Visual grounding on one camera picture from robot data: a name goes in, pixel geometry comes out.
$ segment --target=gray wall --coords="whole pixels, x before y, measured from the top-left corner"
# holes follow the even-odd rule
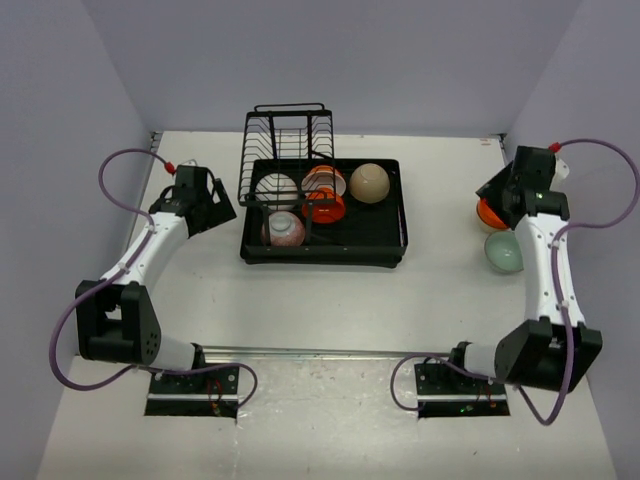
[[[155,129],[324,101],[339,132],[506,131],[579,0],[84,0]]]
[[[58,407],[53,324],[129,230],[99,192],[98,166],[112,150],[147,146],[148,133],[79,0],[3,2],[0,61],[0,477],[14,480],[35,477]],[[143,162],[114,162],[116,196],[137,199]],[[72,327],[64,370],[74,343]]]
[[[640,160],[639,20],[637,0],[584,1],[507,137],[511,154],[518,144],[594,136]],[[632,179],[621,159],[599,147],[567,147],[563,157],[571,168],[566,190],[574,220],[622,211]],[[578,299],[605,342],[589,374],[591,390],[619,477],[640,478],[640,212],[611,230],[570,235]]]

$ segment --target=white bowl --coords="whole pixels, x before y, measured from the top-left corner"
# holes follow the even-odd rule
[[[256,185],[256,200],[261,202],[283,202],[298,200],[296,182],[282,173],[270,173]],[[292,210],[295,205],[269,205],[269,210]]]
[[[262,225],[262,243],[267,243],[267,234]],[[274,247],[299,247],[304,242],[305,229],[298,217],[291,212],[276,212],[269,215],[269,239]]]

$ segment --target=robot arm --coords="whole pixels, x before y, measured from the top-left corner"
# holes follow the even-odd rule
[[[209,179],[213,180],[211,191]],[[210,170],[179,166],[175,184],[150,208],[146,225],[120,261],[99,281],[83,281],[76,297],[122,270],[150,229],[153,236],[123,276],[76,309],[80,354],[89,360],[190,370],[203,364],[195,344],[162,335],[150,293],[174,252],[190,237],[232,220],[236,214],[222,181]],[[115,318],[116,310],[120,317]]]
[[[550,190],[555,165],[555,155],[548,149],[518,147],[513,163],[478,190],[518,239],[524,260],[525,321],[498,345],[464,342],[454,350],[470,372],[558,391],[566,360],[566,333],[553,285],[551,243],[567,225],[569,208],[564,194]],[[566,235],[557,248],[559,280],[575,342],[572,391],[602,349],[602,336],[585,326],[573,288]]]

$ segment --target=orange cup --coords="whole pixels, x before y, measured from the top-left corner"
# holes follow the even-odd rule
[[[336,193],[344,195],[347,191],[347,181],[337,168],[330,165],[318,165],[309,170],[309,173],[302,180],[301,187],[305,191],[321,190],[322,188],[333,189],[334,178]]]
[[[493,210],[489,207],[489,204],[484,198],[478,200],[476,205],[476,213],[478,214],[478,218],[482,223],[484,223],[489,228],[493,228],[495,230],[507,230],[507,227],[500,217],[498,217]]]
[[[330,188],[320,188],[317,192],[310,193],[307,196],[308,200],[323,200],[334,199],[335,202],[315,204],[311,206],[311,221],[314,223],[334,223],[344,217],[347,212],[347,208],[344,205],[344,200],[340,195],[337,195]],[[306,217],[309,215],[308,204],[302,205],[302,214]]]

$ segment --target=dish rack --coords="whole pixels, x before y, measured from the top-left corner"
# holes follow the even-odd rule
[[[313,205],[336,202],[321,187],[336,191],[337,169],[349,181],[357,167],[376,163],[389,175],[390,191],[383,201],[369,205],[348,192],[342,199],[346,214],[331,224],[312,222]],[[326,185],[314,183],[305,190],[302,181],[319,165],[332,167]],[[279,185],[282,176],[295,186]],[[270,178],[265,183],[264,177]],[[308,195],[315,193],[310,200]],[[314,263],[375,265],[395,267],[407,244],[407,227],[396,160],[336,159],[334,155],[333,115],[322,103],[258,105],[247,113],[238,202],[247,207],[240,256],[248,264]],[[299,247],[270,244],[269,215],[285,207],[305,225],[305,240]]]

